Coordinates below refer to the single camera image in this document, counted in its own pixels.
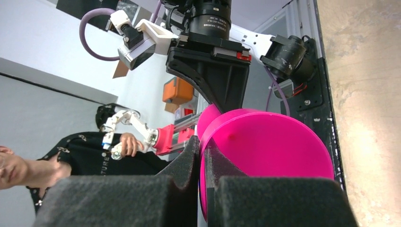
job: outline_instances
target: black bag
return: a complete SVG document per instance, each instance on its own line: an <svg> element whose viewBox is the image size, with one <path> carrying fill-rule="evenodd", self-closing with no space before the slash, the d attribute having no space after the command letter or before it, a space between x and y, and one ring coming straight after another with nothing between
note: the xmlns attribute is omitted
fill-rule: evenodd
<svg viewBox="0 0 401 227"><path fill-rule="evenodd" d="M122 105L118 105L115 103L110 103L110 104L106 104L106 105L101 105L97 108L97 112L96 112L96 116L95 116L95 121L96 121L96 126L99 129L99 131L102 131L102 125L106 123L107 119L109 117L112 117L114 114L116 114L115 108L116 107L121 107L124 109L129 109L127 107L124 107ZM135 111L139 118L140 118L140 112L136 111L136 110L131 110L131 111Z"/></svg>

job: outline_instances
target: pink plastic bowl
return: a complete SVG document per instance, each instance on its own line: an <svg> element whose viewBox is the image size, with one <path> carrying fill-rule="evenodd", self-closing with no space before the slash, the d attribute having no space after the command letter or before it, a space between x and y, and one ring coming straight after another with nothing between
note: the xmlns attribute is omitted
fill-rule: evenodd
<svg viewBox="0 0 401 227"><path fill-rule="evenodd" d="M203 152L210 139L248 176L323 177L334 179L329 153L317 135L301 122L277 113L237 109L220 114L210 105L198 120L200 200L207 220Z"/></svg>

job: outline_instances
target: orange tool case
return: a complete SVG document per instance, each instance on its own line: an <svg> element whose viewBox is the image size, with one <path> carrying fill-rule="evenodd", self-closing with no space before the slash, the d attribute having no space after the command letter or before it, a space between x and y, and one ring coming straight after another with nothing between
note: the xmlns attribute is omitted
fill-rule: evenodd
<svg viewBox="0 0 401 227"><path fill-rule="evenodd" d="M193 87L187 81L174 77L164 84L163 102L181 105L191 101Z"/></svg>

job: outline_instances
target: man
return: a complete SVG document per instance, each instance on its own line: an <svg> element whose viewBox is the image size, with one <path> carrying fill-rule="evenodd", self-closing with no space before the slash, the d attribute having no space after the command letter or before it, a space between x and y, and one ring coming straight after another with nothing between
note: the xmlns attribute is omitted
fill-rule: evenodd
<svg viewBox="0 0 401 227"><path fill-rule="evenodd" d="M71 175L155 175L169 162L153 152L136 152L143 148L130 133L115 134L112 146L122 142L121 160L113 160L102 147L105 133L83 132L60 140L43 158L28 160L0 146L0 190L26 186L35 205L40 209L47 191L60 179Z"/></svg>

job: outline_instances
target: ceiling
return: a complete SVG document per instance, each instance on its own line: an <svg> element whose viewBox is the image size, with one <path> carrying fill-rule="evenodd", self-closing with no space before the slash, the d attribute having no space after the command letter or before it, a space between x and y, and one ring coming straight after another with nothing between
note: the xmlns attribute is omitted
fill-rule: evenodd
<svg viewBox="0 0 401 227"><path fill-rule="evenodd" d="M131 0L153 12L157 0ZM233 24L255 30L275 15L290 0L232 0L231 20Z"/></svg>

